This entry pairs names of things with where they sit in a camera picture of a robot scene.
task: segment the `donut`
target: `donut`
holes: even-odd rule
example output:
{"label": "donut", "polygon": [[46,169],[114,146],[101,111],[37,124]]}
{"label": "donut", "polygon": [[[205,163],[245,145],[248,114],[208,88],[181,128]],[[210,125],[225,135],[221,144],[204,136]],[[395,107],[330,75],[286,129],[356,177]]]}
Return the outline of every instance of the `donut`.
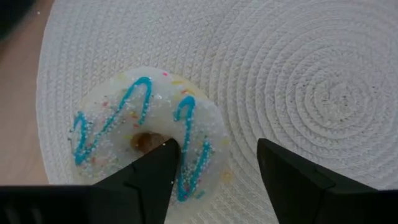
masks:
{"label": "donut", "polygon": [[128,70],[94,87],[77,108],[68,140],[79,182],[94,184],[135,161],[143,153],[132,139],[156,133],[182,150],[167,220],[191,215],[215,193],[229,137],[217,106],[188,80],[158,68]]}

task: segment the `sprinkle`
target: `sprinkle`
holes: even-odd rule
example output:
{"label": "sprinkle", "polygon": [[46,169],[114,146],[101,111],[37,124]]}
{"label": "sprinkle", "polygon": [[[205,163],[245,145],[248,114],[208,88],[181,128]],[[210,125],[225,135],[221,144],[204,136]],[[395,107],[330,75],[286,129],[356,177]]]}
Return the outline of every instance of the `sprinkle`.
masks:
{"label": "sprinkle", "polygon": [[137,118],[138,118],[138,116],[136,115],[136,112],[134,112],[134,111],[130,112],[130,116],[131,116],[132,118],[134,118],[134,119],[137,119]]}
{"label": "sprinkle", "polygon": [[182,81],[172,81],[172,84],[173,85],[179,85],[179,84],[182,84]]}
{"label": "sprinkle", "polygon": [[120,79],[120,80],[123,80],[123,79],[125,79],[126,78],[126,76],[124,75],[124,73],[120,73],[119,75],[118,75],[118,79]]}
{"label": "sprinkle", "polygon": [[221,179],[224,183],[229,183],[232,180],[232,173],[230,171],[225,171]]}
{"label": "sprinkle", "polygon": [[228,140],[228,138],[224,138],[223,140],[222,140],[222,145],[224,145],[224,146],[227,146],[227,145],[229,145],[229,140]]}
{"label": "sprinkle", "polygon": [[190,89],[184,89],[184,90],[181,91],[181,94],[185,94],[185,93],[189,93],[189,94],[195,96],[194,92],[192,90],[190,90]]}

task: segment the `round placemat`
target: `round placemat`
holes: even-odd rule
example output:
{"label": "round placemat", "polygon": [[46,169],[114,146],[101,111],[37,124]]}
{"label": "round placemat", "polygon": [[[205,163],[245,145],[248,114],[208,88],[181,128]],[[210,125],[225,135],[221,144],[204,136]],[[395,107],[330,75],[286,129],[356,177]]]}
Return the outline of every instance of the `round placemat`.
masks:
{"label": "round placemat", "polygon": [[188,223],[277,223],[258,138],[398,188],[397,39],[395,0],[56,0],[36,102],[49,181],[76,183],[67,132],[79,101],[151,66],[197,84],[232,139],[218,194]]}

